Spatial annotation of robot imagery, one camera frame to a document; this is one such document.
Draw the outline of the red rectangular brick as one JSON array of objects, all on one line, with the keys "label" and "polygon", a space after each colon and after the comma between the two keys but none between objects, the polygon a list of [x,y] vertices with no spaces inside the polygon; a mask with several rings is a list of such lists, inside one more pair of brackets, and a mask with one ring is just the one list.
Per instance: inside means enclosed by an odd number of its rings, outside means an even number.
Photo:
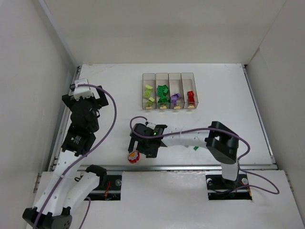
[{"label": "red rectangular brick", "polygon": [[167,95],[169,92],[167,85],[159,85],[157,86],[157,96]]}]

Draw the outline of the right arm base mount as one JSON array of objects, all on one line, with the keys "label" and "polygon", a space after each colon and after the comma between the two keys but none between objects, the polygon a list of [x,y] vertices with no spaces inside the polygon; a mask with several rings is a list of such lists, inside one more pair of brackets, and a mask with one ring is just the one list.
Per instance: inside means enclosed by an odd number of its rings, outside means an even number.
[{"label": "right arm base mount", "polygon": [[246,174],[239,174],[235,181],[227,180],[220,174],[205,176],[209,200],[252,200]]}]

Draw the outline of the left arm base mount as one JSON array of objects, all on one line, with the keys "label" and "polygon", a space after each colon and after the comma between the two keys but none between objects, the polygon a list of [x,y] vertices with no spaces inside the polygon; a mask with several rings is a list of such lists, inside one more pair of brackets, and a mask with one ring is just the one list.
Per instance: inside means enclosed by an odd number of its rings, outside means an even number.
[{"label": "left arm base mount", "polygon": [[87,197],[92,201],[119,201],[121,200],[122,175],[108,174],[107,169],[90,165],[78,177],[74,178],[75,182],[79,182],[85,172],[93,172],[100,177],[99,185],[91,191]]}]

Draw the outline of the red long brick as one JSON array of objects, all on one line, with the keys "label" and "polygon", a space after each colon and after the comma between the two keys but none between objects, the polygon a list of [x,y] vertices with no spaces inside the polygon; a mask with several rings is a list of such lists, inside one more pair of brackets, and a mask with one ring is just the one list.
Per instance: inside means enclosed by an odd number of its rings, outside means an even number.
[{"label": "red long brick", "polygon": [[187,97],[188,97],[188,105],[195,107],[194,92],[193,91],[188,91],[187,92]]}]

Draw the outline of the red flower brick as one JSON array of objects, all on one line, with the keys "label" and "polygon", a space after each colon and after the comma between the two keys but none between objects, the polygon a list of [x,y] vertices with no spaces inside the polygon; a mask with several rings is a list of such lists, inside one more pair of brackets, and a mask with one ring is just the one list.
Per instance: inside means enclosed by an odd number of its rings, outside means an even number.
[{"label": "red flower brick", "polygon": [[138,151],[133,151],[129,153],[127,159],[131,164],[137,163],[140,159],[140,153]]}]

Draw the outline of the lime and green brick stack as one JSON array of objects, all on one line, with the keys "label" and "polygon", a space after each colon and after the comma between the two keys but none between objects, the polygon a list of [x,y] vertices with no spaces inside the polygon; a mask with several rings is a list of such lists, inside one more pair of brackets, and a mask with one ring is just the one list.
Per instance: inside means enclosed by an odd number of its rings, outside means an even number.
[{"label": "lime and green brick stack", "polygon": [[146,105],[147,106],[153,106],[154,102],[155,102],[155,99],[153,97],[149,97],[147,102],[146,102]]}]

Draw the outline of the lime arch green brick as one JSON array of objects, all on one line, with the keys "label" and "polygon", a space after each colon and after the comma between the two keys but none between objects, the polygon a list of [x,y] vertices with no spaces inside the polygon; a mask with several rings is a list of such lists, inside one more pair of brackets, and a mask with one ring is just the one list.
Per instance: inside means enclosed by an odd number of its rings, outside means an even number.
[{"label": "lime arch green brick", "polygon": [[145,99],[148,99],[149,97],[151,97],[152,92],[153,92],[153,89],[152,89],[152,90],[146,90],[146,89],[145,89],[145,91],[144,91],[144,93],[143,93],[143,97],[144,97]]}]

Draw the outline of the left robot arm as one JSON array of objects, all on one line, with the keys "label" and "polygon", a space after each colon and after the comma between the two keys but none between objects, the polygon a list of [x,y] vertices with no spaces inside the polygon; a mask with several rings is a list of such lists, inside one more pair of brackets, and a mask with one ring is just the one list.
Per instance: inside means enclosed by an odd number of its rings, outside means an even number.
[{"label": "left robot arm", "polygon": [[91,165],[75,183],[75,176],[96,139],[99,130],[99,110],[107,106],[108,100],[101,86],[93,93],[94,85],[76,83],[72,95],[62,96],[71,111],[71,124],[61,146],[52,178],[40,199],[33,207],[23,212],[23,219],[34,229],[68,229],[72,215],[87,195],[107,177],[106,169]]}]

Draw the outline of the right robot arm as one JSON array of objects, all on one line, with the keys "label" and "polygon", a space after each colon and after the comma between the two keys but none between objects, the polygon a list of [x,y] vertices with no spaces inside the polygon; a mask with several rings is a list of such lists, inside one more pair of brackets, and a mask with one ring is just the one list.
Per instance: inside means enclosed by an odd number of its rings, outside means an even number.
[{"label": "right robot arm", "polygon": [[183,130],[168,125],[149,122],[137,123],[130,132],[128,152],[137,151],[147,158],[156,158],[160,147],[198,146],[206,148],[221,164],[222,178],[236,181],[238,178],[238,136],[220,122],[213,121],[206,130]]}]

